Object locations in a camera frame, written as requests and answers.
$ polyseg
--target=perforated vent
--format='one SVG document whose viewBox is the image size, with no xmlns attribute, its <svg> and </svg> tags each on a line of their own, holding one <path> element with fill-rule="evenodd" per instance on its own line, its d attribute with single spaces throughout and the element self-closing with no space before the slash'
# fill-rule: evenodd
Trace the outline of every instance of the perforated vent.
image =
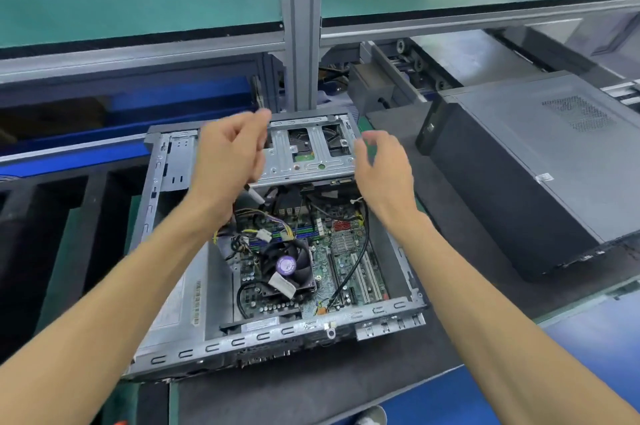
<svg viewBox="0 0 640 425">
<path fill-rule="evenodd" d="M 580 96 L 550 99 L 542 105 L 558 113 L 577 131 L 593 131 L 616 124 L 606 113 Z"/>
</svg>

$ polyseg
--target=closed computer tower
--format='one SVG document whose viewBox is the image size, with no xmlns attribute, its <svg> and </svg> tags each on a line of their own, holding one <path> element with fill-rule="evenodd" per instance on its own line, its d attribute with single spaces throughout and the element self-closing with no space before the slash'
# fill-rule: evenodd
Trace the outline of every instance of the closed computer tower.
<svg viewBox="0 0 640 425">
<path fill-rule="evenodd" d="M 640 232 L 640 114 L 567 73 L 441 95 L 417 146 L 525 278 Z"/>
</svg>

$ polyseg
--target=barcode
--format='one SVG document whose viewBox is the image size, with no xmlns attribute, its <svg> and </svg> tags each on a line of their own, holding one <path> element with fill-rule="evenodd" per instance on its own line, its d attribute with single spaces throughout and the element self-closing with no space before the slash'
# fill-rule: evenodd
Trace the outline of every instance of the barcode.
<svg viewBox="0 0 640 425">
<path fill-rule="evenodd" d="M 193 313 L 191 314 L 191 324 L 200 325 L 200 291 L 202 290 L 202 282 L 196 282 L 196 291 L 193 294 Z"/>
</svg>

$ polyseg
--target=hand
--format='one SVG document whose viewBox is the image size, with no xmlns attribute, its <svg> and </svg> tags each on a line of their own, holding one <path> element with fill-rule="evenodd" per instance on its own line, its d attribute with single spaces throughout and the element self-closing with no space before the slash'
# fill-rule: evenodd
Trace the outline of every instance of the hand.
<svg viewBox="0 0 640 425">
<path fill-rule="evenodd" d="M 212 121 L 200 129 L 185 200 L 191 208 L 205 211 L 211 234 L 231 218 L 232 204 L 244 185 L 260 178 L 270 119 L 271 112 L 262 109 Z"/>
<path fill-rule="evenodd" d="M 373 166 L 367 146 L 378 146 Z M 386 131 L 364 131 L 355 142 L 356 183 L 360 194 L 383 225 L 393 234 L 418 214 L 413 195 L 413 175 L 406 152 L 397 138 Z"/>
</svg>

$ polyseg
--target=forearm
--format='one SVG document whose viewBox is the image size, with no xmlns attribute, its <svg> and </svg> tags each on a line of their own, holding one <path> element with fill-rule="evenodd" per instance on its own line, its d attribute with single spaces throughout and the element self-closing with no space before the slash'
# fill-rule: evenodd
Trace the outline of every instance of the forearm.
<svg viewBox="0 0 640 425">
<path fill-rule="evenodd" d="M 206 242 L 201 211 L 196 204 L 178 206 L 100 284 L 0 367 L 4 421 L 92 420 Z"/>
<path fill-rule="evenodd" d="M 505 424 L 639 422 L 636 411 L 558 346 L 415 215 L 400 243 L 460 357 Z"/>
</svg>

